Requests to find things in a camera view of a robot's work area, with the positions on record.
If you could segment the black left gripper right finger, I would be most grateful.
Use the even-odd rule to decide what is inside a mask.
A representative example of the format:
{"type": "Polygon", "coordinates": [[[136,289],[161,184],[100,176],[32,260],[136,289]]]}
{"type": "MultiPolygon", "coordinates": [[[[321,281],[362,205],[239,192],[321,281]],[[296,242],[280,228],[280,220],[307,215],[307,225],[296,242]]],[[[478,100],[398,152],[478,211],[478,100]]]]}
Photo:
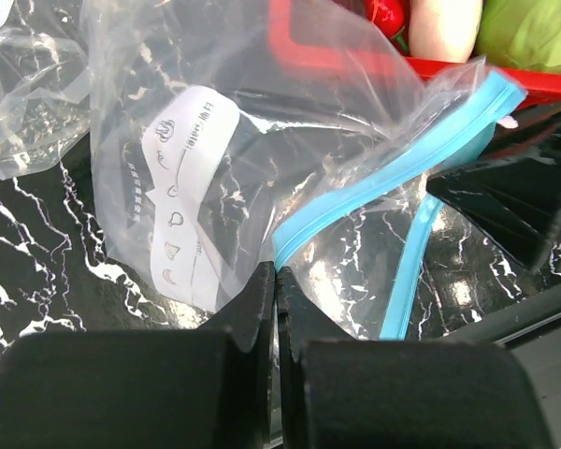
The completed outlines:
{"type": "Polygon", "coordinates": [[[287,448],[551,448],[528,376],[492,343],[357,340],[277,276],[287,448]]]}

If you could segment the blue zipper clear bag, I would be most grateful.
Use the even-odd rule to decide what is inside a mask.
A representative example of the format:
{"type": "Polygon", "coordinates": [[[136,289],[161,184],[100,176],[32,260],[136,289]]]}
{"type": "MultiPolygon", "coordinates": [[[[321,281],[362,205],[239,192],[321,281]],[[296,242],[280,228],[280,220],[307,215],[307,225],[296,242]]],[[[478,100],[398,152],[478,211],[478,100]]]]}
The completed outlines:
{"type": "Polygon", "coordinates": [[[401,340],[441,203],[525,90],[484,60],[422,80],[332,1],[87,1],[96,215],[109,255],[217,311],[290,269],[363,340],[401,340]]]}

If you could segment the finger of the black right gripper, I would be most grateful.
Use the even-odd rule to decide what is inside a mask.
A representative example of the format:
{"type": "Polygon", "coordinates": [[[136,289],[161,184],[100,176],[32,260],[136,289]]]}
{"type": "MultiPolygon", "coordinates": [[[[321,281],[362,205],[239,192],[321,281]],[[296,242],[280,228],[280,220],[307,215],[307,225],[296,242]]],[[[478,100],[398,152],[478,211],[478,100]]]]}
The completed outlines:
{"type": "Polygon", "coordinates": [[[561,243],[561,121],[523,142],[431,176],[426,190],[520,266],[538,270],[561,243]]]}

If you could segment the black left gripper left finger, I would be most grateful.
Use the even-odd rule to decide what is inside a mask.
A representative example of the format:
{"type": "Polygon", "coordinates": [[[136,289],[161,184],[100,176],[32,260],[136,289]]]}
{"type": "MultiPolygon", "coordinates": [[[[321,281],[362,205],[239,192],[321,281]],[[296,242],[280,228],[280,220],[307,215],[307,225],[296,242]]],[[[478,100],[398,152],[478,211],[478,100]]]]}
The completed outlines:
{"type": "Polygon", "coordinates": [[[0,362],[0,448],[261,448],[276,271],[202,326],[35,334],[0,362]]]}

